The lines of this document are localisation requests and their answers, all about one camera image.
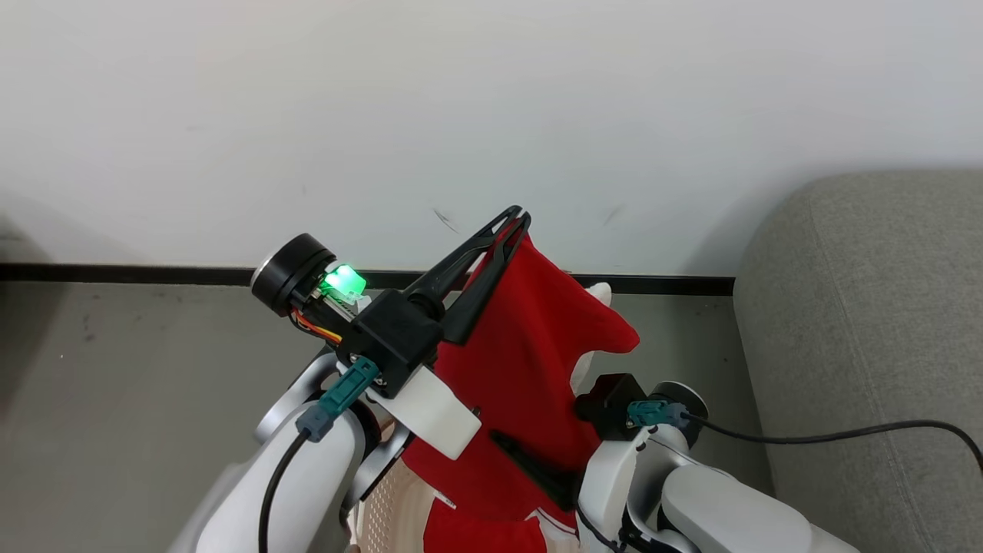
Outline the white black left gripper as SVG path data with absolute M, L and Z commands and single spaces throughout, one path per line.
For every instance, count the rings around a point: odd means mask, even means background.
M 435 307 L 481 262 L 446 309 L 445 335 L 439 344 L 467 343 L 530 226 L 531 216 L 525 216 L 523 207 L 507 207 L 403 291 L 404 297 L 422 299 L 425 306 Z M 293 238 L 253 274 L 253 295 L 276 315 L 291 317 L 313 335 L 323 337 L 344 368 L 341 382 L 324 396 L 322 410 L 305 422 L 310 440 L 322 438 L 326 421 L 348 409 L 362 392 L 369 392 L 415 436 L 446 458 L 459 458 L 478 433 L 480 421 L 433 375 L 439 344 L 432 359 L 418 367 L 394 399 L 384 399 L 372 388 L 379 374 L 372 361 L 347 355 L 342 349 L 345 333 L 369 305 L 357 304 L 365 287 L 351 266 L 340 263 L 333 252 L 306 233 Z

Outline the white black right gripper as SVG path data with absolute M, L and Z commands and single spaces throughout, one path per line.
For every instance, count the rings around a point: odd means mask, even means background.
M 679 403 L 699 417 L 708 409 L 701 396 L 681 382 L 660 382 L 644 400 Z M 603 441 L 587 463 L 578 493 L 577 470 L 565 470 L 538 458 L 516 439 L 498 430 L 489 438 L 555 504 L 578 508 L 578 526 L 590 526 L 601 538 L 682 538 L 661 506 L 661 491 L 675 469 L 695 465 L 690 449 L 699 428 L 688 424 L 639 427 L 630 441 Z

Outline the red clothing with white trim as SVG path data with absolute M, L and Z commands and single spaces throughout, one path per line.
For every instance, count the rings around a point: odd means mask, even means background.
M 618 312 L 523 241 L 464 346 L 443 343 L 435 374 L 482 426 L 459 459 L 415 439 L 402 461 L 440 493 L 422 531 L 422 553 L 548 553 L 543 522 L 574 533 L 556 506 L 492 441 L 498 431 L 538 461 L 580 472 L 600 445 L 574 413 L 571 378 L 594 351 L 626 354 L 640 342 Z

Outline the beige perforated laundry basket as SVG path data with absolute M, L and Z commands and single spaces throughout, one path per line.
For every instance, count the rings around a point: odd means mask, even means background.
M 349 553 L 424 553 L 435 490 L 401 459 L 354 508 Z

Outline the grey fabric sofa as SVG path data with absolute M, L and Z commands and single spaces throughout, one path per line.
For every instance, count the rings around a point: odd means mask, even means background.
M 910 419 L 983 449 L 983 171 L 802 187 L 733 291 L 763 433 Z M 983 553 L 983 472 L 938 429 L 766 449 L 776 497 L 862 553 Z

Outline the black baseboard strip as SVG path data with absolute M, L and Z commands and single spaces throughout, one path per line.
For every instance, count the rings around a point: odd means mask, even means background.
M 135 265 L 50 265 L 0 263 L 0 281 L 56 283 L 123 283 L 154 286 L 248 287 L 252 267 L 179 267 Z M 731 296 L 735 279 L 719 276 L 651 276 L 650 274 L 571 274 L 581 286 L 604 281 L 615 294 Z

